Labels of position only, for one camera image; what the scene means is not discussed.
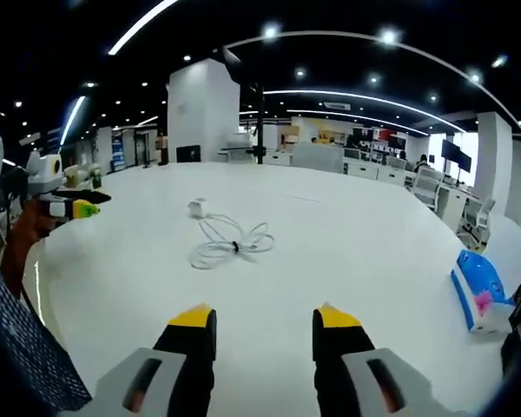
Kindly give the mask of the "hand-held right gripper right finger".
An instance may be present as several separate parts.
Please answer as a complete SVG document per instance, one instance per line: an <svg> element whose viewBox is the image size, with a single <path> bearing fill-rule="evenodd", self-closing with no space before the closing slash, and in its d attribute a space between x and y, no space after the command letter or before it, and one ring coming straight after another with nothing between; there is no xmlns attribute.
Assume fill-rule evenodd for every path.
<svg viewBox="0 0 521 417"><path fill-rule="evenodd" d="M433 395L431 382L361 322L329 303L313 311L314 387L322 416L468 416Z"/></svg>

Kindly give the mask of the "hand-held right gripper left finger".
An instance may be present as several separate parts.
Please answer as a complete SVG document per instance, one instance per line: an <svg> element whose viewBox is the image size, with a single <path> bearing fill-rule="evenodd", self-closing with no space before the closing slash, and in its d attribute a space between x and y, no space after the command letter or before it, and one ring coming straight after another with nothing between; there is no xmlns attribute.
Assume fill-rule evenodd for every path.
<svg viewBox="0 0 521 417"><path fill-rule="evenodd" d="M205 416L214 388L216 312L202 303L170 320L97 383L94 416Z"/></svg>

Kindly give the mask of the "person's left hand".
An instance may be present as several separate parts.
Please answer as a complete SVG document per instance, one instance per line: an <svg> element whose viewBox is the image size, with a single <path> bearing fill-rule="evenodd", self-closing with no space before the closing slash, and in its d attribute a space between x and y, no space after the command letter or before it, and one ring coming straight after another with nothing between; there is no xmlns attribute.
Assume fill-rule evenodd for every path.
<svg viewBox="0 0 521 417"><path fill-rule="evenodd" d="M57 219L45 211L45 202L33 198L26 202L10 235L20 242L36 243L57 227Z"/></svg>

